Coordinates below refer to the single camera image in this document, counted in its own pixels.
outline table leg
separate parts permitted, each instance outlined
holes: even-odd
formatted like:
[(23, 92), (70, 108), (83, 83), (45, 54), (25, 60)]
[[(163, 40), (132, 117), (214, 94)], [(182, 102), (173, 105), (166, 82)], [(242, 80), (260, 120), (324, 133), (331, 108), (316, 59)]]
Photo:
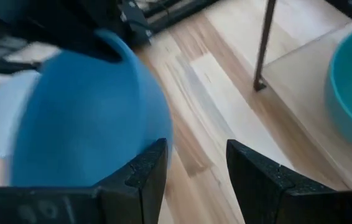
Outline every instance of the table leg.
[(262, 39), (259, 47), (259, 54), (257, 56), (255, 76), (254, 76), (254, 82), (253, 82), (253, 88), (256, 91), (259, 91), (264, 87), (266, 87), (262, 82), (262, 69), (263, 69), (264, 57), (266, 56), (266, 47), (267, 47), (267, 42), (269, 41), (270, 28), (273, 20), (274, 8), (276, 7), (276, 1), (277, 0), (267, 1), (266, 13), (264, 15)]

